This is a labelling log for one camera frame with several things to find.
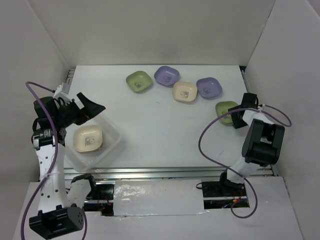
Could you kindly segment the cream plate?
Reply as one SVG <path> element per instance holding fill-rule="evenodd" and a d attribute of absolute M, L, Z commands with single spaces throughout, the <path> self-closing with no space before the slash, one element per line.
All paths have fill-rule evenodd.
<path fill-rule="evenodd" d="M 73 148 L 78 153 L 94 152 L 103 145 L 103 130 L 98 125 L 86 125 L 73 134 Z"/>
<path fill-rule="evenodd" d="M 172 96 L 178 102 L 191 103 L 198 93 L 197 86 L 192 82 L 177 81 L 172 88 Z"/>

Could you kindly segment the white plastic bin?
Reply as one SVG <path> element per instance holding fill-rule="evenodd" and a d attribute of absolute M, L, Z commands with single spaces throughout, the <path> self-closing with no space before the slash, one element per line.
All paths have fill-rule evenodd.
<path fill-rule="evenodd" d="M 84 126 L 98 125 L 102 128 L 103 144 L 101 148 L 92 152 L 79 153 L 73 147 L 74 132 Z M 111 162 L 116 158 L 116 151 L 122 146 L 121 131 L 104 115 L 98 115 L 82 125 L 71 125 L 66 128 L 65 157 L 68 165 L 77 172 L 85 172 L 97 168 L 103 162 Z"/>

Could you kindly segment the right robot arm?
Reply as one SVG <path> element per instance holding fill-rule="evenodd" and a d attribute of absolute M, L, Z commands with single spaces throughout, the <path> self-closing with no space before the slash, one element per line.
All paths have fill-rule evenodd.
<path fill-rule="evenodd" d="M 258 169 L 277 163 L 285 127 L 269 120 L 259 105 L 254 93 L 244 93 L 241 104 L 233 101 L 219 102 L 215 106 L 221 123 L 231 125 L 235 129 L 248 126 L 240 159 L 231 166 L 233 170 L 225 170 L 217 184 L 223 196 L 229 196 L 234 190 L 244 186 L 244 178 L 249 177 Z"/>

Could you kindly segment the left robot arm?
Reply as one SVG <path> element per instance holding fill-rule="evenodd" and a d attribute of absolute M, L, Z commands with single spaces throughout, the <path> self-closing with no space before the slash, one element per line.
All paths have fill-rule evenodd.
<path fill-rule="evenodd" d="M 29 218 L 29 227 L 46 240 L 86 230 L 85 200 L 99 193 L 90 173 L 74 177 L 70 187 L 65 184 L 66 128 L 80 126 L 106 109 L 81 92 L 76 96 L 82 108 L 67 96 L 42 97 L 33 103 L 37 118 L 32 124 L 31 142 L 39 162 L 40 202 L 36 216 Z"/>

